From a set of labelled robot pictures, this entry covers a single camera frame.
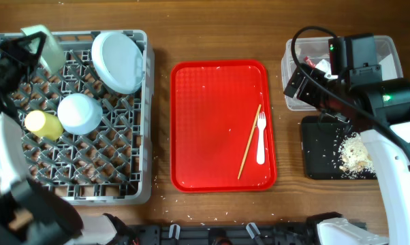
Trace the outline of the red snack wrapper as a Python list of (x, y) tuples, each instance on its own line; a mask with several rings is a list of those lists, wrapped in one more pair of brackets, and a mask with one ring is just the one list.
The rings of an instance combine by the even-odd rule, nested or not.
[(304, 62), (311, 68), (316, 68), (316, 64), (314, 62), (312, 62), (312, 60), (306, 56), (304, 57)]

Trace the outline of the white napkin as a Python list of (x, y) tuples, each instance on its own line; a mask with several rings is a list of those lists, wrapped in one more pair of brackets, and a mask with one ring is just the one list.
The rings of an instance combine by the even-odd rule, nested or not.
[(322, 72), (324, 72), (325, 74), (331, 74), (332, 73), (331, 72), (331, 64), (325, 59), (320, 60), (320, 62), (318, 62), (318, 64), (316, 64), (315, 68), (322, 71)]

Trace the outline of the green bowl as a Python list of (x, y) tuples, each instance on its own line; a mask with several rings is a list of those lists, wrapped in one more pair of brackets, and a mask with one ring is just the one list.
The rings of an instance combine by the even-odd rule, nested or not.
[(40, 64), (50, 74), (54, 75), (66, 63), (63, 48), (50, 30), (42, 24), (21, 29), (25, 36), (42, 32), (46, 35), (45, 44), (40, 57)]

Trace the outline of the wooden chopstick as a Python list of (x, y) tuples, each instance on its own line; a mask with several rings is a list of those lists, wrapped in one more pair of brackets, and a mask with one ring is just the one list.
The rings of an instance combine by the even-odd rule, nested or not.
[(242, 171), (243, 171), (244, 166), (245, 166), (245, 161), (246, 161), (247, 155), (248, 155), (248, 153), (249, 153), (251, 141), (252, 141), (253, 134), (254, 134), (254, 131), (255, 131), (255, 126), (256, 126), (256, 124), (257, 124), (257, 119), (258, 119), (259, 113), (260, 113), (260, 111), (261, 111), (261, 107), (262, 107), (262, 105), (259, 104), (258, 107), (257, 107), (257, 111), (256, 111), (256, 113), (255, 113), (255, 117), (254, 117), (254, 119), (253, 119), (252, 127), (251, 127), (250, 134), (249, 134), (249, 138), (248, 138), (248, 141), (247, 141), (247, 144), (246, 144), (246, 147), (245, 147), (245, 151), (244, 151), (244, 154), (243, 154), (242, 162), (241, 162), (241, 164), (240, 164), (240, 169), (239, 169), (239, 171), (238, 171), (238, 176), (237, 176), (237, 179), (238, 179), (238, 180), (240, 179), (240, 177), (241, 177), (241, 175), (242, 175)]

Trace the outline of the yellow plastic cup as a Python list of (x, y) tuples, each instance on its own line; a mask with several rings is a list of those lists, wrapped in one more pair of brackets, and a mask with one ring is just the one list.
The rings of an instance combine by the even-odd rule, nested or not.
[(46, 137), (55, 141), (63, 134), (63, 127), (60, 120), (47, 112), (34, 110), (29, 112), (24, 121), (27, 130), (38, 137)]

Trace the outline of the light blue small bowl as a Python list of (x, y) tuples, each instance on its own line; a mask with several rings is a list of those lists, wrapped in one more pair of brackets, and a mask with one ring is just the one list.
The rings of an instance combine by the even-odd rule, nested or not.
[(96, 99), (74, 93), (60, 102), (57, 114), (64, 130), (74, 135), (85, 135), (98, 127), (103, 110)]

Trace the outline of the white plastic fork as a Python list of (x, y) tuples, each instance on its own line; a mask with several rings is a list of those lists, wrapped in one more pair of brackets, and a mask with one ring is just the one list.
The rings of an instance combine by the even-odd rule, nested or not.
[(259, 165), (265, 163), (265, 146), (264, 146), (264, 130), (266, 128), (266, 115), (260, 112), (257, 119), (258, 128), (258, 142), (257, 142), (257, 156), (256, 161)]

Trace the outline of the light blue plate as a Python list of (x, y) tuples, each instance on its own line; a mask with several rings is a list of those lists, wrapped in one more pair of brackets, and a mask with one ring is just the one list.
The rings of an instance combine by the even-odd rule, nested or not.
[(91, 58), (97, 75), (113, 91), (127, 95), (141, 87), (143, 54), (125, 34), (100, 33), (92, 44)]

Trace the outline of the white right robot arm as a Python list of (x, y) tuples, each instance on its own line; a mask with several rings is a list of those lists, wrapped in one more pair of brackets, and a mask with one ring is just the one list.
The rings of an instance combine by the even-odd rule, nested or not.
[(410, 81), (386, 80), (371, 33), (339, 37), (325, 45), (330, 72), (301, 61), (298, 31), (290, 53), (296, 66), (285, 95), (359, 130), (372, 158), (388, 219), (388, 244), (410, 244)]

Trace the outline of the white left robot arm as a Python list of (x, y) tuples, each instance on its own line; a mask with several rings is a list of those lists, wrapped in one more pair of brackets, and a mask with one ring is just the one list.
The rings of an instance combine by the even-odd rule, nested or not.
[(69, 203), (34, 181), (22, 151), (18, 109), (10, 98), (45, 58), (59, 69), (59, 46), (37, 30), (0, 42), (0, 244), (65, 244), (84, 224)]

